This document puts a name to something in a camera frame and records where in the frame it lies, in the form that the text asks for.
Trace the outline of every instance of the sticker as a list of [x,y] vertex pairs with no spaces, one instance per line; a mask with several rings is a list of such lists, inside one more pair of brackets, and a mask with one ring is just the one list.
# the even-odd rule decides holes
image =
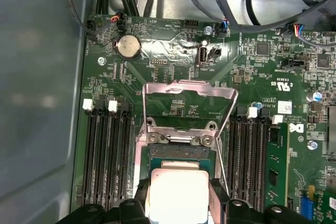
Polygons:
[[329,198],[329,207],[336,210],[336,199]]
[[278,101],[278,114],[292,115],[292,102]]
[[302,123],[298,123],[298,124],[293,124],[290,123],[289,124],[289,131],[290,132],[294,132],[296,131],[297,133],[303,133],[304,132],[304,125]]

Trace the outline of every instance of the white label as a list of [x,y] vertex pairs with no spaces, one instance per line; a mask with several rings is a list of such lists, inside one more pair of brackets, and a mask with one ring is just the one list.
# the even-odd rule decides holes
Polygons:
[[336,210],[336,199],[329,198],[329,207]]
[[278,101],[278,114],[292,115],[292,102]]
[[304,132],[304,125],[302,123],[298,123],[298,124],[293,124],[290,123],[289,124],[289,131],[290,132],[294,132],[296,131],[297,133],[303,133]]
[[289,92],[290,88],[293,87],[293,83],[283,82],[283,81],[272,81],[271,86],[277,86],[279,91]]

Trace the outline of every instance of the integrated circuit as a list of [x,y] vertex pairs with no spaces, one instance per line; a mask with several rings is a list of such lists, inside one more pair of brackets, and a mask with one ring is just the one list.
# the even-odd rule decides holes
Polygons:
[[242,77],[241,76],[239,76],[237,74],[233,76],[233,82],[234,83],[241,83],[241,81],[242,81]]
[[280,129],[272,127],[269,131],[269,139],[272,143],[278,144],[280,141]]
[[269,170],[268,182],[273,186],[277,186],[277,184],[278,184],[278,173],[276,171]]
[[268,43],[257,43],[257,55],[269,56],[269,44]]
[[327,54],[317,55],[317,67],[318,68],[329,68],[330,56]]

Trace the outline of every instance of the screw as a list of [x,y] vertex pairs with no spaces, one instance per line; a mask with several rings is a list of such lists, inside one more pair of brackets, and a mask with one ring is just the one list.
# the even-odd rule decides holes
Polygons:
[[201,144],[204,146],[209,146],[212,144],[212,139],[208,136],[201,139]]
[[316,150],[319,145],[315,141],[308,142],[308,149],[311,151]]
[[276,212],[277,214],[282,212],[281,208],[279,208],[279,207],[272,207],[271,209],[272,209],[273,212]]
[[99,65],[104,66],[106,64],[106,59],[104,57],[99,57],[97,62]]
[[241,207],[241,206],[243,205],[243,203],[240,202],[239,200],[235,200],[235,201],[233,201],[232,204],[235,205],[236,207]]
[[212,27],[211,26],[206,26],[206,27],[204,27],[204,34],[205,35],[211,35],[212,34]]

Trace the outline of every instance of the chip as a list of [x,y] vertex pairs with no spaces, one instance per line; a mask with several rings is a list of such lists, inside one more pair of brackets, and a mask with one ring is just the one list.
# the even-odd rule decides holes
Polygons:
[[257,55],[269,56],[269,44],[257,43]]
[[269,170],[268,181],[271,185],[277,186],[278,184],[278,173],[274,170]]
[[270,128],[270,141],[272,143],[278,144],[280,140],[280,129],[278,128]]
[[234,83],[241,83],[241,76],[239,76],[239,75],[233,76],[233,82]]
[[330,56],[326,54],[317,55],[317,67],[318,68],[329,68]]
[[309,115],[307,118],[308,123],[314,123],[314,116]]
[[312,102],[310,104],[310,111],[312,111],[312,112],[321,112],[322,111],[322,103]]

